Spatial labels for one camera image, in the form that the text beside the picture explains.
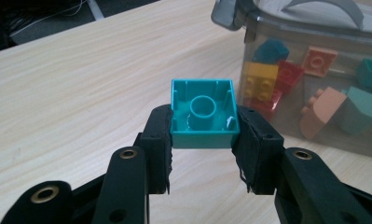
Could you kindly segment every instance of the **red lego brick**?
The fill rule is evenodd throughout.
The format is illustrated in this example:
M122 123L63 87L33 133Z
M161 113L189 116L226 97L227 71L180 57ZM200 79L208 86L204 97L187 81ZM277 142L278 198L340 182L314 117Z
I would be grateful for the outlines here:
M306 74L325 77L337 55L338 53L331 49L309 47L302 67Z
M304 69L285 60L279 61L275 89L288 94L304 75Z
M272 97L268 101L260 101L256 98L245 98L243 100L243 105L254 109L259 112L262 117L266 120L271 121L275 115L276 106L282 98L282 92L279 90L274 90Z

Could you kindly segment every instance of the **yellow lego brick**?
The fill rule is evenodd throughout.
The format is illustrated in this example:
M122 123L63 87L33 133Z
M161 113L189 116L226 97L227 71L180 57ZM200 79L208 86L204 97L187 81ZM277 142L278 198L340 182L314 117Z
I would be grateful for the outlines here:
M272 97L278 76L279 66L264 63L244 63L242 75L244 76L244 98L256 98L268 101Z

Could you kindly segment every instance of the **screw hole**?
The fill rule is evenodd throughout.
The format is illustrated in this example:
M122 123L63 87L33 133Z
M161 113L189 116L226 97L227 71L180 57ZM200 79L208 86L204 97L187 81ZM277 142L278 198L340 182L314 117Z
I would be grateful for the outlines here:
M32 203L46 203L55 198L59 192L60 189L56 186L46 186L35 192L31 197L31 201Z
M309 152L307 151L294 151L293 154L301 159L301 160L305 160L305 161L308 161L308 160L311 160L312 156Z
M119 154L119 157L121 157L122 159L132 159L136 155L137 155L137 151L133 149L127 149L127 150L121 151L121 153Z
M110 213L109 219L113 223L119 223L125 219L127 216L127 210L117 209Z

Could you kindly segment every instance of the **cable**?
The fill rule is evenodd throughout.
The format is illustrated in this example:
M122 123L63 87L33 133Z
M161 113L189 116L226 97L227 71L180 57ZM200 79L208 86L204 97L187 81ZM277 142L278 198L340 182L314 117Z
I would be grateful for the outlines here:
M42 18L42 19L39 19L39 20L37 20L37 21L34 21L34 22L32 22L32 23L26 25L25 27L21 28L20 30L18 30L18 31L16 31L16 32L14 32L14 33L12 33L12 34L10 35L10 37L19 34L20 32L26 30L27 28L29 28L29 27L35 25L36 23L38 23L38 22L40 22L40 21L46 20L46 19L51 18L51 17L54 17L54 16L61 15L61 14L63 14L63 12L67 12L67 11L70 11L70 10L72 10L72 9L74 9L74 8L76 8L76 7L78 7L78 9L77 9L77 11L76 11L75 13L73 13L73 14L71 14L71 15L68 15L68 16L74 16L75 14L77 14L77 13L80 11L81 7L82 7L82 6L84 5L84 3L86 3L86 2L87 2L87 0L80 0L80 4L79 4L78 6L67 8L67 9L65 9L65 10L63 10L63 11L60 11L60 12L54 13L54 14L52 14L52 15L49 15L49 16L46 16L46 17L44 17L44 18Z
M72 14L70 14L70 15L63 15L63 16L75 16L75 14L77 14L77 13L80 11L81 7L83 6L83 4L84 4L85 2L87 2L87 0L84 0L84 2L83 2L83 0L80 0L80 5L78 6L78 9L77 9L76 12L74 12L74 13L72 13Z

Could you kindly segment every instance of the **pink block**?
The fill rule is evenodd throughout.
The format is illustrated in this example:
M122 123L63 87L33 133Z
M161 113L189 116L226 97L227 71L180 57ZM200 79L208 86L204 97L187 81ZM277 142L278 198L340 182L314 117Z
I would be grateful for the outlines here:
M315 96L311 97L308 105L302 108L304 115L299 122L302 134L307 138L313 138L327 122L334 116L346 95L327 87L325 91L318 90Z

